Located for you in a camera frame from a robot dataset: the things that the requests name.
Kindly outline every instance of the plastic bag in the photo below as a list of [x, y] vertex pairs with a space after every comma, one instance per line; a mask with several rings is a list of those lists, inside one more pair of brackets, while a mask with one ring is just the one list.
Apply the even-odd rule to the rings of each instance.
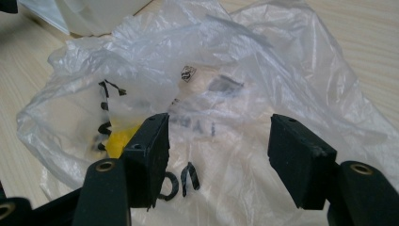
[[[17, 117], [19, 138], [51, 172], [42, 182], [49, 197], [62, 193], [51, 174], [77, 188], [105, 156], [95, 145], [100, 124], [119, 130], [159, 112], [170, 114], [167, 171], [180, 175], [192, 162], [200, 190], [134, 209], [135, 225], [326, 225], [326, 211], [295, 208], [269, 165], [273, 113], [309, 127], [337, 162], [373, 165], [399, 188], [398, 132], [303, 1], [227, 14], [217, 1], [169, 0], [158, 14], [126, 18], [113, 37], [69, 41], [49, 62], [50, 81]], [[126, 93], [106, 98], [105, 79]]]

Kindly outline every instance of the wooden table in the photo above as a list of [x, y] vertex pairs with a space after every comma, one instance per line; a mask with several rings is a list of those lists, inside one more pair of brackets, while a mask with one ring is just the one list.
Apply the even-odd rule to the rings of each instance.
[[[220, 2], [233, 11], [254, 1]], [[399, 128], [399, 1], [307, 2], [342, 46], [364, 95]], [[22, 7], [17, 15], [0, 12], [0, 180], [8, 197], [27, 197], [33, 207], [48, 202], [39, 185], [42, 165], [16, 137], [16, 114], [52, 73], [47, 57], [70, 39]]]

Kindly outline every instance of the clear plastic bag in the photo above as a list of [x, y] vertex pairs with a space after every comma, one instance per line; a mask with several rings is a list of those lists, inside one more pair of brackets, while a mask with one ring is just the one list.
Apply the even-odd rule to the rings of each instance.
[[[118, 130], [170, 114], [167, 170], [180, 175], [192, 162], [201, 188], [133, 210], [135, 225], [326, 225], [326, 212], [295, 208], [270, 167], [273, 113], [309, 127], [338, 162], [373, 165], [399, 188], [398, 132], [361, 95], [339, 45], [303, 1], [227, 14], [217, 1], [169, 0], [158, 14], [126, 18], [113, 37], [69, 41], [49, 61], [55, 72], [18, 115], [18, 136], [71, 188], [105, 156], [95, 148], [100, 124]], [[105, 79], [126, 94], [106, 99]], [[43, 190], [58, 195], [43, 175]]]

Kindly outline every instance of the yellow object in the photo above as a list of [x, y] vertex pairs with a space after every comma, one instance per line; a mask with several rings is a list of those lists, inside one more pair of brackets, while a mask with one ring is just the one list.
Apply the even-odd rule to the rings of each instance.
[[140, 128], [140, 124], [130, 129], [111, 133], [108, 142], [105, 145], [105, 149], [108, 152], [110, 158], [120, 157], [123, 148], [137, 132], [138, 128]]

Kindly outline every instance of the white plastic bag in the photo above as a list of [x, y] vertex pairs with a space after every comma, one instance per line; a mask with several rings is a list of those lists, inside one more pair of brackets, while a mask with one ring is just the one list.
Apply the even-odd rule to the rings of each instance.
[[[135, 225], [326, 225], [325, 211], [295, 208], [270, 167], [273, 113], [309, 127], [338, 162], [368, 163], [399, 188], [398, 132], [361, 95], [337, 42], [303, 1], [262, 1], [229, 15], [217, 1], [169, 0], [158, 14], [126, 18], [113, 37], [69, 41], [49, 61], [55, 72], [18, 115], [18, 136], [71, 188], [104, 157], [94, 145], [101, 123], [118, 130], [170, 114], [167, 170], [180, 175], [192, 162], [201, 188], [132, 210]], [[108, 97], [107, 112], [105, 79], [126, 90]], [[54, 181], [44, 178], [54, 197]]]

